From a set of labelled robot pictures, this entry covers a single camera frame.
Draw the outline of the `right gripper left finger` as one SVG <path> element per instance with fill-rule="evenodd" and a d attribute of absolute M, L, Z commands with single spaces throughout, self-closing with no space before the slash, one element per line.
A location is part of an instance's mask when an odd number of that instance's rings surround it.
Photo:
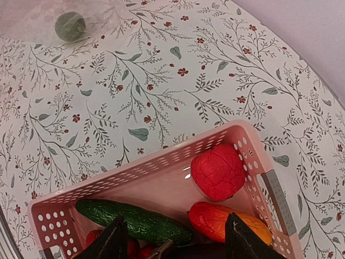
<path fill-rule="evenodd" d="M 128 228 L 123 216 L 116 217 L 76 259 L 127 258 Z"/>

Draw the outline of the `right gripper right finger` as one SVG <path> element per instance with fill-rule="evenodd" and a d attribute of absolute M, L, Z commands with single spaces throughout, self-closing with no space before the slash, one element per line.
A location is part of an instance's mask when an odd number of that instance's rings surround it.
<path fill-rule="evenodd" d="M 226 258 L 284 259 L 266 245 L 235 213 L 228 215 L 225 224 Z"/>

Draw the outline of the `red lychee bunch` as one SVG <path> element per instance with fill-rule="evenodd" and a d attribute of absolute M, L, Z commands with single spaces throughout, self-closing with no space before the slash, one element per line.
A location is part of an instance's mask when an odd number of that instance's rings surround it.
<path fill-rule="evenodd" d="M 90 231 L 85 239 L 85 245 L 88 247 L 92 244 L 96 238 L 102 233 L 101 229 Z M 144 247 L 140 247 L 137 239 L 129 237 L 127 242 L 127 258 L 144 259 L 151 255 L 151 253 L 157 248 L 154 244 L 148 244 Z"/>

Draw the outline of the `red bumpy fruit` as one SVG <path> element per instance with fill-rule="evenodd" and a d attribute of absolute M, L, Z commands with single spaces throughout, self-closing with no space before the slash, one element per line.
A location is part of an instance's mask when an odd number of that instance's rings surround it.
<path fill-rule="evenodd" d="M 233 197 L 246 178 L 243 164 L 229 144 L 220 144 L 194 157 L 190 171 L 198 188 L 214 201 Z"/>

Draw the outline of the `pink perforated plastic basket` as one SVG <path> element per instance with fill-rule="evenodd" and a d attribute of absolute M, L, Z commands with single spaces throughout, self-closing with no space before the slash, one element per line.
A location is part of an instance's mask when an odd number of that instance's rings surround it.
<path fill-rule="evenodd" d="M 190 178 L 192 159 L 219 144 L 235 148 L 246 172 L 243 188 L 222 205 L 259 217 L 272 232 L 273 247 L 286 258 L 302 258 L 298 233 L 273 166 L 255 129 L 234 120 L 187 141 L 147 155 L 30 202 L 28 218 L 42 258 L 51 248 L 70 258 L 84 249 L 96 224 L 80 215 L 76 201 L 109 199 L 130 203 L 188 223 L 187 211 L 206 196 Z"/>

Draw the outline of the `clear zip top bag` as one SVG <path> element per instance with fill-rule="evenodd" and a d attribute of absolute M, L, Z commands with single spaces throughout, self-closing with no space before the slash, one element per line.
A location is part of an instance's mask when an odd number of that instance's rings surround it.
<path fill-rule="evenodd" d="M 95 38 L 130 16 L 129 1 L 1 1 L 1 37 L 57 46 Z M 81 14 L 86 31 L 75 42 L 61 40 L 54 25 L 66 12 Z"/>

